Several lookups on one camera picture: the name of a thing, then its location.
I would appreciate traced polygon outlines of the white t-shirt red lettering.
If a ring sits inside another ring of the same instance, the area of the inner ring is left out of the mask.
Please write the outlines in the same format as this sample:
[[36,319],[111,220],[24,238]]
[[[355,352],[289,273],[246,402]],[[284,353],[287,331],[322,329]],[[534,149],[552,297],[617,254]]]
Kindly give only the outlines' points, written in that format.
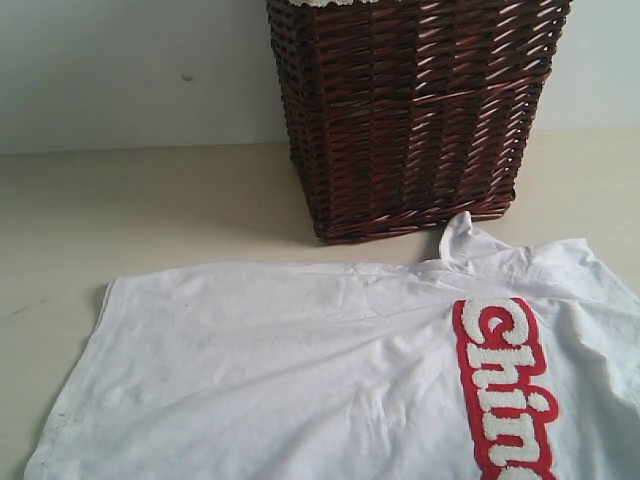
[[121,277],[28,479],[635,479],[639,301],[468,214],[414,266]]

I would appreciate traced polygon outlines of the dark brown wicker basket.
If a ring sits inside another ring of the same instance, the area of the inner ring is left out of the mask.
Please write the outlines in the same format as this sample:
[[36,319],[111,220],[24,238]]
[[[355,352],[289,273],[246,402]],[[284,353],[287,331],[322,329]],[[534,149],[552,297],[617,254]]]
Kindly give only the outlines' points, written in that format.
[[571,5],[266,5],[290,158],[316,236],[502,217]]

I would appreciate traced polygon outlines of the white lace basket liner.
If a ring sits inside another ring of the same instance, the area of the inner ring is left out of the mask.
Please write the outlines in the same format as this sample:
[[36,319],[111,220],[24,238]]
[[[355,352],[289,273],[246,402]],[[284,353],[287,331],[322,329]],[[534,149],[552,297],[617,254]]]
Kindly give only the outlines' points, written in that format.
[[328,6],[349,6],[355,4],[371,4],[377,3],[378,0],[288,0],[289,4],[302,7],[308,6],[312,8],[325,8]]

